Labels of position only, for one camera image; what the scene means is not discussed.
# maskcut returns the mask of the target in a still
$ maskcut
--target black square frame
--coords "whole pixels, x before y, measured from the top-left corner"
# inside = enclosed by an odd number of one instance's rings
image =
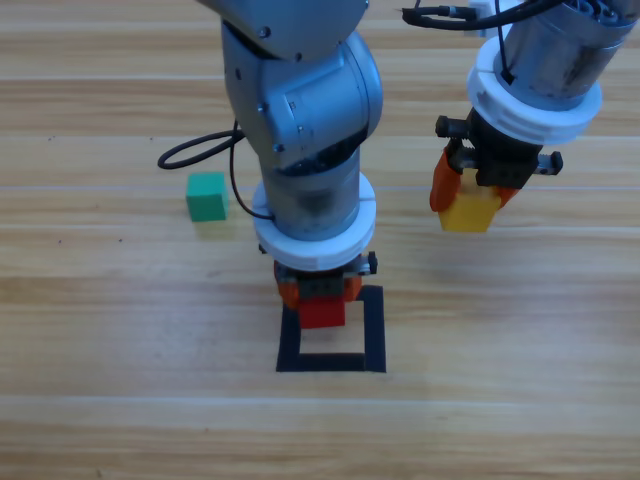
[[[382,287],[365,285],[357,301],[364,304],[364,353],[300,353],[302,332],[298,313],[283,305],[276,371],[386,373]]]

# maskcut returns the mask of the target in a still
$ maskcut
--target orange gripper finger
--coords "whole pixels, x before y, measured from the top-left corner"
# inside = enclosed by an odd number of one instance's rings
[[[460,190],[460,177],[461,175],[449,166],[447,151],[443,151],[433,171],[433,186],[429,197],[431,210],[444,212],[451,206]]]
[[[516,196],[520,191],[517,188],[497,187],[498,196],[500,197],[500,208],[504,207],[509,200]]]
[[[275,276],[277,263],[273,262],[273,274]],[[276,283],[278,285],[278,293],[282,297],[282,303],[284,303],[289,309],[297,310],[300,304],[300,291],[298,285],[295,283],[278,283],[276,277]]]
[[[352,277],[344,279],[344,301],[355,302],[362,290],[362,277]]]

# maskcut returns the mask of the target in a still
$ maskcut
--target black cable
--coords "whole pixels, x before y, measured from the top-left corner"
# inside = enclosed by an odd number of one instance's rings
[[[226,137],[230,138],[228,140],[225,140],[221,144],[207,150],[206,152],[199,153],[198,155],[194,155],[193,157],[179,160],[177,162],[167,163],[171,157],[173,157],[177,153],[182,152],[183,150],[195,147],[196,145],[200,145],[202,143],[210,142],[211,140],[219,140]],[[275,220],[275,217],[273,215],[261,215],[254,212],[249,207],[247,207],[242,201],[242,198],[240,198],[240,192],[238,192],[238,186],[236,185],[234,156],[236,143],[242,141],[244,138],[245,134],[241,130],[238,130],[238,121],[236,120],[233,123],[233,130],[212,133],[211,135],[205,135],[204,137],[195,138],[193,140],[189,140],[188,142],[180,144],[177,147],[173,147],[171,150],[163,153],[162,156],[158,159],[158,167],[162,168],[163,170],[177,170],[178,168],[189,167],[229,149],[229,177],[231,178],[231,186],[233,187],[233,193],[236,196],[236,200],[238,201],[242,209],[249,215],[256,218],[262,218],[264,220]]]
[[[495,0],[496,15],[500,15],[500,0]],[[502,25],[498,25],[498,41],[500,42],[500,57],[502,59],[502,78],[511,85],[514,77],[511,75],[509,65],[507,64],[507,52],[504,47],[504,34],[502,32]]]
[[[475,20],[476,9],[471,7],[452,7],[440,5],[439,7],[420,7],[420,1],[416,2],[413,8],[414,12],[420,12],[420,15],[437,15],[438,17],[459,18],[462,20]]]
[[[551,8],[557,7],[564,1],[565,0],[529,0],[528,2],[517,5],[499,14],[492,15],[491,17],[464,21],[435,20],[428,16],[423,17],[422,11],[425,10],[423,8],[403,8],[402,19],[409,25],[422,28],[434,28],[437,30],[487,30],[489,28],[509,25],[510,23],[521,22],[522,20],[526,20],[546,12]]]
[[[233,139],[233,131],[228,130],[226,132],[218,132],[212,133],[211,135],[205,135],[204,137],[195,138],[188,142],[185,142],[177,147],[172,148],[168,152],[162,154],[162,156],[158,159],[158,166],[163,170],[176,170],[178,168],[189,167],[191,165],[195,165],[196,163],[202,162],[207,158],[211,158],[214,155],[224,152],[227,148],[230,148],[232,144],[236,144],[244,138],[244,132],[238,132],[235,140]],[[195,147],[196,145],[200,145],[202,143],[210,142],[211,140],[219,140],[221,138],[232,137],[229,140],[222,142],[220,145],[216,145],[215,147],[207,150],[206,152],[199,153],[193,157],[187,158],[185,160],[179,160],[173,163],[167,163],[167,161],[176,155],[177,153],[182,152],[191,147]]]
[[[253,210],[251,210],[249,207],[247,207],[245,205],[245,203],[242,201],[242,198],[240,198],[240,192],[238,192],[238,186],[236,185],[236,174],[235,174],[235,170],[233,168],[233,162],[234,162],[234,157],[235,157],[235,150],[236,150],[236,143],[238,143],[240,140],[235,141],[236,136],[238,135],[238,120],[235,120],[233,122],[233,130],[231,131],[231,146],[229,147],[229,176],[231,177],[231,187],[233,188],[233,193],[236,196],[236,200],[238,201],[238,203],[240,204],[240,206],[242,207],[242,209],[247,212],[249,215],[251,215],[252,217],[255,218],[261,218],[263,220],[275,220],[276,217],[274,215],[262,215],[260,213],[256,213]]]

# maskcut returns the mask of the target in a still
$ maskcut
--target wood grain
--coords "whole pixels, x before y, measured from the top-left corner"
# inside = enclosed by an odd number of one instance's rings
[[[226,159],[155,166],[230,126],[215,16],[0,0],[0,478],[640,478],[639,34],[562,174],[487,235],[447,235],[433,125],[467,113],[481,40],[407,28],[406,3],[372,1],[361,27],[386,93],[363,169],[389,373],[280,375],[251,219],[186,213],[186,176]],[[246,144],[237,170],[248,198]],[[352,313],[303,348],[361,344]]]

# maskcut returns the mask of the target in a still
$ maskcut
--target white flange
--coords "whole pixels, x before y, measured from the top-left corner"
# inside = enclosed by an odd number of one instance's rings
[[[262,183],[253,196],[253,209],[263,215],[270,213]],[[332,270],[356,258],[371,241],[376,226],[376,194],[367,177],[360,173],[358,216],[346,231],[328,240],[296,240],[278,230],[271,220],[254,218],[253,225],[260,245],[278,263],[306,272]]]
[[[596,82],[577,107],[555,112],[522,103],[500,84],[493,62],[500,52],[498,38],[487,41],[467,79],[473,108],[493,127],[517,140],[536,145],[568,143],[584,132],[602,106]]]

